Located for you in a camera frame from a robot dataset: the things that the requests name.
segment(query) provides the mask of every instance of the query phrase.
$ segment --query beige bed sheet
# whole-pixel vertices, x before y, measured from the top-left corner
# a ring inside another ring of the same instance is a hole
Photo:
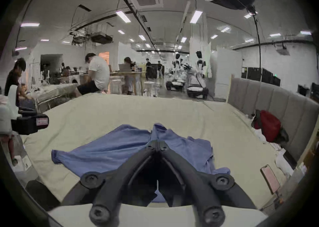
[[[274,163],[276,152],[251,132],[244,116],[227,103],[113,94],[87,94],[46,112],[47,129],[24,137],[31,162],[48,189],[62,201],[79,177],[51,161],[51,150],[70,151],[122,124],[151,130],[159,122],[180,136],[211,142],[215,167],[231,175],[257,207],[271,197],[260,172],[269,164],[279,182],[285,176]]]

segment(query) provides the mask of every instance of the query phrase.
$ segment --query black shorts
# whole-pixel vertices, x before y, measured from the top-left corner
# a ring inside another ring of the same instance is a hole
[[[84,94],[88,94],[88,93],[93,93],[96,91],[99,91],[99,89],[95,86],[94,81],[89,81],[85,84],[81,84],[78,86],[78,91],[84,95]]]

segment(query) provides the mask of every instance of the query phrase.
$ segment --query white t-shirt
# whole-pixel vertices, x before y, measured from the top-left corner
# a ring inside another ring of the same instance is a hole
[[[89,70],[95,71],[95,77],[93,78],[95,86],[100,90],[107,89],[110,79],[110,69],[107,62],[99,56],[91,57]]]

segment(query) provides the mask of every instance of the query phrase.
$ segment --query gray upholstered headboard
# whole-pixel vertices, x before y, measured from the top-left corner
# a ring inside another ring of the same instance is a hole
[[[300,94],[264,82],[232,78],[228,103],[244,114],[255,109],[276,116],[289,135],[284,148],[298,161],[315,128],[319,104]]]

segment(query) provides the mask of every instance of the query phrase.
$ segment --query label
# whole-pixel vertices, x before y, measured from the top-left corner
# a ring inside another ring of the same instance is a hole
[[[37,118],[37,126],[47,125],[47,124],[48,124],[47,118]]]

